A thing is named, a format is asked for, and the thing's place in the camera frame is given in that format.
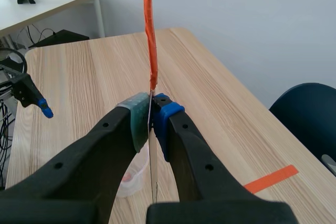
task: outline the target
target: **wood grain surface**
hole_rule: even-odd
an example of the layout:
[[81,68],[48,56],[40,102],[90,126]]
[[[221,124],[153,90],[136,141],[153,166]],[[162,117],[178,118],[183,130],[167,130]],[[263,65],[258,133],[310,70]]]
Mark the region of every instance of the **wood grain surface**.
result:
[[[287,202],[301,223],[336,223],[336,178],[189,31],[158,30],[156,37],[157,93],[185,106],[235,178],[244,185],[293,164],[299,174],[257,196]],[[38,48],[27,61],[55,116],[49,120],[36,107],[19,105],[8,187],[85,135],[118,102],[149,90],[144,33]],[[158,200],[178,200],[159,149],[158,156]],[[140,192],[116,199],[111,223],[145,223],[148,168],[144,180]]]

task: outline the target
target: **green gripper pad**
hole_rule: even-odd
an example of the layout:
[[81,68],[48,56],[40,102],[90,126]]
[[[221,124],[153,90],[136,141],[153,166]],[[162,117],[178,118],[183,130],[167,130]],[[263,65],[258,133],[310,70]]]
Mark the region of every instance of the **green gripper pad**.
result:
[[149,95],[143,92],[138,93],[117,105],[117,107],[124,107],[131,111],[131,133],[133,145],[137,153],[140,152],[148,139],[147,123],[149,101]]

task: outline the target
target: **orange strip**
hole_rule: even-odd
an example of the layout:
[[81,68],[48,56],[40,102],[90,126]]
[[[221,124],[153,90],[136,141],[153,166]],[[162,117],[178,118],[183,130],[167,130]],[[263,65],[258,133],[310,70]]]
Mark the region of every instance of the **orange strip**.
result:
[[150,88],[151,90],[154,90],[157,84],[158,57],[156,55],[152,0],[143,0],[143,11],[145,16],[145,32],[148,42],[149,61],[151,65]]
[[245,185],[245,188],[250,191],[250,193],[255,194],[261,190],[266,189],[280,181],[283,181],[295,174],[299,173],[298,170],[293,165],[286,166],[276,172],[273,172],[265,177],[257,179],[251,183]]

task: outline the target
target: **chair backrest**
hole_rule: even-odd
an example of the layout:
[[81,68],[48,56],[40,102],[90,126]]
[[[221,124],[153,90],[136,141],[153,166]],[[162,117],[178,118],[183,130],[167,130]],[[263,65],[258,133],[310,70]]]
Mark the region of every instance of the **chair backrest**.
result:
[[316,157],[336,161],[336,89],[305,83],[284,93],[270,112]]

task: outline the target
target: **clear plastic cup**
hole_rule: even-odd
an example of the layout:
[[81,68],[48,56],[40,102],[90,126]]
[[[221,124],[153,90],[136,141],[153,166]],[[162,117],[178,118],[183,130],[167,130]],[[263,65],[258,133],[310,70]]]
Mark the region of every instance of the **clear plastic cup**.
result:
[[148,142],[137,153],[127,168],[117,191],[117,197],[131,196],[143,187],[143,171],[149,162]]

